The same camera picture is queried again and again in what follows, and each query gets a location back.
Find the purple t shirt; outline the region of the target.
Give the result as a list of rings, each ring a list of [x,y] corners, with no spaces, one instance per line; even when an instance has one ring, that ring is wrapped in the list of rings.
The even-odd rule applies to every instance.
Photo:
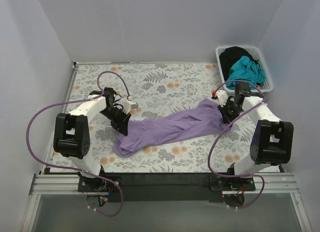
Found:
[[[149,146],[159,146],[222,132],[223,122],[218,104],[204,98],[195,108],[182,110],[163,118],[130,120],[128,135],[115,133],[113,152],[129,157]]]

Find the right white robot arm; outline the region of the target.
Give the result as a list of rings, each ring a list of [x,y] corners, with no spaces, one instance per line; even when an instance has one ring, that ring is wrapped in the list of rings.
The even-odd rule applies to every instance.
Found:
[[[257,172],[289,162],[292,153],[294,125],[275,116],[265,103],[259,89],[251,91],[248,82],[240,80],[234,95],[217,90],[213,96],[218,99],[218,109],[223,123],[230,128],[241,116],[248,115],[255,125],[250,142],[249,155],[230,166],[226,178],[227,187],[237,191]]]

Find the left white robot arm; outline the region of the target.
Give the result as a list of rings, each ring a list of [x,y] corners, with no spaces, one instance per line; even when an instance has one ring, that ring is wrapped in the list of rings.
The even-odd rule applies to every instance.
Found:
[[[106,179],[100,174],[102,166],[94,159],[90,151],[90,122],[98,114],[110,120],[111,127],[120,134],[128,135],[130,111],[137,103],[129,98],[123,105],[118,103],[118,94],[113,88],[92,91],[87,100],[68,113],[60,113],[55,119],[53,149],[71,160],[80,173],[89,180],[89,186],[95,192],[106,188]]]

